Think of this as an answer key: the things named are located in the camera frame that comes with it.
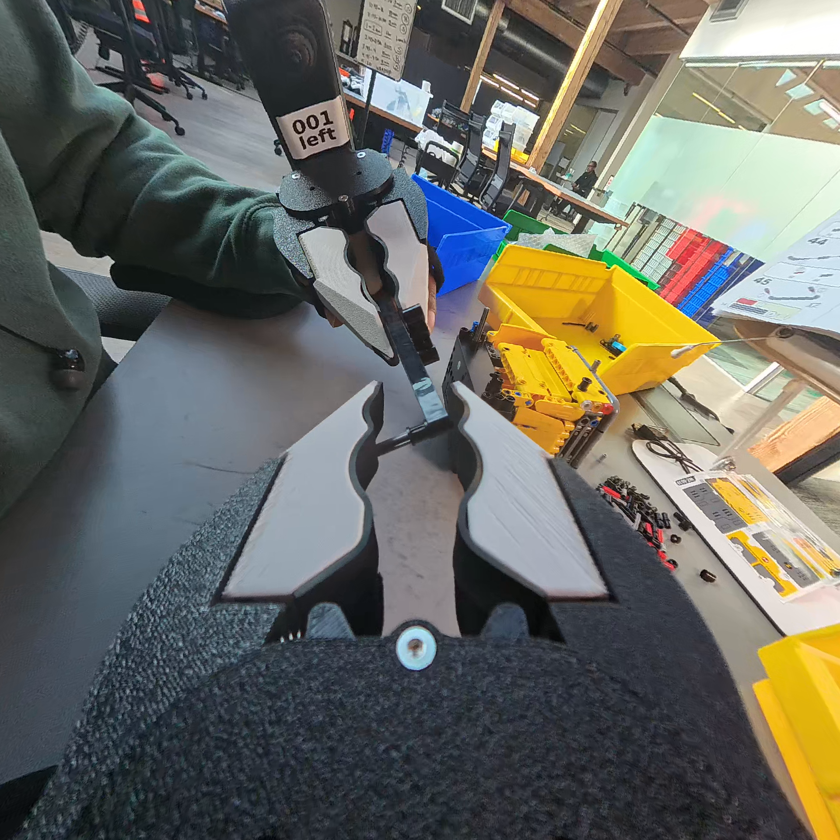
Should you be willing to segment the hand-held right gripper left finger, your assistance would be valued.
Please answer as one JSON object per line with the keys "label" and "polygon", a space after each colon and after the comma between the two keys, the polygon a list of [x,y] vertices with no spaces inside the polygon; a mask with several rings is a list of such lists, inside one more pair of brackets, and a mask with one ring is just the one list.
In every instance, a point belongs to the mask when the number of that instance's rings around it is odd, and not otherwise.
{"label": "hand-held right gripper left finger", "polygon": [[367,493],[384,388],[372,381],[289,447],[226,573],[223,602],[302,603],[377,572]]}

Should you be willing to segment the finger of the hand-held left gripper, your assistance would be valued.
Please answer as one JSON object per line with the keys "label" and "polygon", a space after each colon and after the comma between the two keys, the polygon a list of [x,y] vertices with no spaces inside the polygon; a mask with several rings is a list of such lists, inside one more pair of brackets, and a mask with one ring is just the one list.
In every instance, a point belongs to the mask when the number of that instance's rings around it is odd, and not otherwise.
{"label": "finger of the hand-held left gripper", "polygon": [[364,221],[365,233],[380,246],[385,278],[394,288],[402,310],[420,306],[428,311],[429,261],[427,246],[417,237],[402,200],[378,206]]}
{"label": "finger of the hand-held left gripper", "polygon": [[300,234],[298,241],[326,311],[387,364],[397,365],[394,343],[374,299],[382,282],[375,276],[375,256],[366,233],[315,227]]}

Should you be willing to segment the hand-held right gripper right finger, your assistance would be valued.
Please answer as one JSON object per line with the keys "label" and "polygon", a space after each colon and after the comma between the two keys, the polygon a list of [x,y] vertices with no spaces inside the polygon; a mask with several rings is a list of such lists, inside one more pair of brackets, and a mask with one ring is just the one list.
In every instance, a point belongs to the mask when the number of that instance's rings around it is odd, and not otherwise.
{"label": "hand-held right gripper right finger", "polygon": [[459,511],[469,549],[547,602],[602,601],[609,591],[552,468],[552,458],[467,385],[457,431],[473,455]]}

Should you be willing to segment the small lego axle pin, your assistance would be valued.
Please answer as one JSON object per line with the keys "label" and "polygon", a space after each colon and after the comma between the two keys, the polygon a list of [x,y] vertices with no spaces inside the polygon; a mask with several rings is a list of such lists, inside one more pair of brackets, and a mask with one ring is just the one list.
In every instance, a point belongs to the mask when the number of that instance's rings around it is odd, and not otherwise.
{"label": "small lego axle pin", "polygon": [[415,446],[425,440],[427,433],[427,424],[409,427],[401,434],[377,442],[375,445],[376,456],[379,458],[384,455],[388,455],[397,449],[406,446]]}

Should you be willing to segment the long black lego beam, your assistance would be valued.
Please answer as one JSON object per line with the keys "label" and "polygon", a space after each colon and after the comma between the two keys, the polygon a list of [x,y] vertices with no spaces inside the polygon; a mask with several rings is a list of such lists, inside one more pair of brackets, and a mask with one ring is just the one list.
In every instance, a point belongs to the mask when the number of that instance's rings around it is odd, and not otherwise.
{"label": "long black lego beam", "polygon": [[449,428],[444,401],[432,383],[427,367],[439,361],[426,319],[420,305],[404,310],[396,298],[381,294],[376,305],[385,335],[402,366],[413,395],[423,415],[423,422],[406,433],[409,442],[430,438]]}

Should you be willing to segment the person's left forearm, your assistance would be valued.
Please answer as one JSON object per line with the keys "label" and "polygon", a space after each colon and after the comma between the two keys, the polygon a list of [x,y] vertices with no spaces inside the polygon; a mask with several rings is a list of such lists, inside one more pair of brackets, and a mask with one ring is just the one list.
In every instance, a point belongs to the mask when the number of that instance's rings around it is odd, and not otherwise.
{"label": "person's left forearm", "polygon": [[49,183],[33,192],[38,225],[89,257],[156,270],[200,290],[314,303],[275,240],[275,197],[234,185],[184,154],[117,97],[59,121],[70,130]]}

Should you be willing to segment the pile of small lego pieces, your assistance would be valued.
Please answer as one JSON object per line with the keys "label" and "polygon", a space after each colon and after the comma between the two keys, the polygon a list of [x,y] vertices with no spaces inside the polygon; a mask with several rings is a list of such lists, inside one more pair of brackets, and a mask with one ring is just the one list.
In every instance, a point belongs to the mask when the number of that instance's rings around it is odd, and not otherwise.
{"label": "pile of small lego pieces", "polygon": [[604,479],[595,490],[656,552],[664,567],[671,571],[678,569],[678,561],[669,554],[669,549],[682,541],[675,529],[681,532],[692,530],[688,517],[682,511],[676,510],[669,516],[657,509],[647,494],[619,476]]}

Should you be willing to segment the blue plastic bin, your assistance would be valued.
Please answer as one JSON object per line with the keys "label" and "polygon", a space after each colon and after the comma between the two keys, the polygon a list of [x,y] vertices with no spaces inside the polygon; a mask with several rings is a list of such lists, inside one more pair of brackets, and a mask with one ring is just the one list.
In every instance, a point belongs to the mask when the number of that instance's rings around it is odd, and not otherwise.
{"label": "blue plastic bin", "polygon": [[412,179],[426,198],[428,243],[443,267],[439,295],[477,281],[511,226],[419,175]]}

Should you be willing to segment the black office chair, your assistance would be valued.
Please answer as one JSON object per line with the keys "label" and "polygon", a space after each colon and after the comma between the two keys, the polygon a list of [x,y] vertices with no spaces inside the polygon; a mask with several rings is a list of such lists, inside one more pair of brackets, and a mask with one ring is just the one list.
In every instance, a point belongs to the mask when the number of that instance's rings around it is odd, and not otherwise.
{"label": "black office chair", "polygon": [[124,290],[109,276],[69,268],[58,271],[85,292],[106,339],[137,341],[171,300],[153,292]]}
{"label": "black office chair", "polygon": [[444,100],[436,130],[424,129],[415,139],[414,174],[478,203],[489,177],[482,162],[482,139],[487,115],[465,112]]}
{"label": "black office chair", "polygon": [[497,158],[494,164],[490,179],[479,196],[479,204],[482,209],[490,212],[496,207],[497,201],[504,191],[508,179],[512,141],[516,132],[514,122],[504,122],[498,134]]}
{"label": "black office chair", "polygon": [[108,60],[111,53],[121,58],[121,69],[96,66],[97,72],[109,76],[109,80],[98,85],[119,94],[131,105],[141,102],[170,123],[178,137],[183,137],[185,129],[162,102],[162,97],[171,92],[165,82],[165,58],[151,13],[143,2],[70,2],[70,16],[92,28],[102,60]]}

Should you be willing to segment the green plastic bin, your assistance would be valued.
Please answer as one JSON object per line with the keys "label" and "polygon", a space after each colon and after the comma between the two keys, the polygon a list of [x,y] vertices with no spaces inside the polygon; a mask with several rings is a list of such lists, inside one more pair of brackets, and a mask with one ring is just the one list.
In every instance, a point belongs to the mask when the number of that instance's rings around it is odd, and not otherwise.
{"label": "green plastic bin", "polygon": [[619,267],[631,277],[642,282],[648,289],[652,291],[660,289],[659,283],[647,277],[612,251],[597,248],[593,234],[568,234],[514,210],[507,211],[503,220],[510,227],[504,239],[501,240],[497,252],[492,258],[493,261],[498,260],[505,247],[521,245],[564,256],[600,261],[607,267]]}

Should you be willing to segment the stack of clear plastic containers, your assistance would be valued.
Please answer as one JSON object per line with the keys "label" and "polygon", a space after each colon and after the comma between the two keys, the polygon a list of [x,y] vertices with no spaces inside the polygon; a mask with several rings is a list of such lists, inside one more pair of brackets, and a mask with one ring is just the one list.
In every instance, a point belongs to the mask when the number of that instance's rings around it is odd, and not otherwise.
{"label": "stack of clear plastic containers", "polygon": [[539,122],[539,115],[520,105],[495,100],[490,108],[482,142],[486,147],[497,148],[498,136],[505,126],[512,126],[512,149],[525,153],[531,136]]}

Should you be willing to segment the yellow plastic bin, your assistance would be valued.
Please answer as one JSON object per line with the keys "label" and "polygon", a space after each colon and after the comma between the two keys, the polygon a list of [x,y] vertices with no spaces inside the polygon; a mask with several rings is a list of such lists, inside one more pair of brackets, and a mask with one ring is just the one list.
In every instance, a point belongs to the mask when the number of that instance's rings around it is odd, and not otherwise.
{"label": "yellow plastic bin", "polygon": [[762,647],[753,684],[815,838],[839,838],[839,625]]}
{"label": "yellow plastic bin", "polygon": [[[505,247],[478,291],[492,324],[537,327],[576,347],[616,395],[658,386],[718,340],[642,282],[600,261]],[[562,322],[596,322],[595,333]],[[619,333],[626,352],[600,345]]]}

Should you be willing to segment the wooden block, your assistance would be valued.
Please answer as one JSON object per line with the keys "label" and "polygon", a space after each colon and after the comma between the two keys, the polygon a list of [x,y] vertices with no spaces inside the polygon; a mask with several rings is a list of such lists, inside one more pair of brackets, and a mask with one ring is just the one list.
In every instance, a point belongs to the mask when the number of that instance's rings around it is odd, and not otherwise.
{"label": "wooden block", "polygon": [[838,466],[838,402],[821,397],[749,447],[749,452],[788,487]]}

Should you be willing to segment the rack of small storage drawers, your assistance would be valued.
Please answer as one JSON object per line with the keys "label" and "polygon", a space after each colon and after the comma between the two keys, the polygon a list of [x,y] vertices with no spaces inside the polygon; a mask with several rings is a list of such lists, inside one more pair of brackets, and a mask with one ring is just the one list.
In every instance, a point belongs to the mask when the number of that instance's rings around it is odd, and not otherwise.
{"label": "rack of small storage drawers", "polygon": [[652,281],[661,298],[703,327],[716,318],[719,297],[763,267],[740,249],[646,206],[631,205],[626,220],[616,253]]}

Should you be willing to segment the person's green sweater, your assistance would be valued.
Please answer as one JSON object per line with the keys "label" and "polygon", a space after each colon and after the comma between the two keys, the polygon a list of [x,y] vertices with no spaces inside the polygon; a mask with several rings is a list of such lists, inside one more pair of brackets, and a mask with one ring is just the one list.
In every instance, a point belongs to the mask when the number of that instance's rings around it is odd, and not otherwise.
{"label": "person's green sweater", "polygon": [[[97,315],[49,267],[32,203],[69,139],[60,119],[74,106],[89,109],[102,91],[71,56],[45,2],[2,2],[3,515],[64,442],[102,367]],[[83,355],[86,379],[63,392],[49,378],[51,350],[70,348]]]}

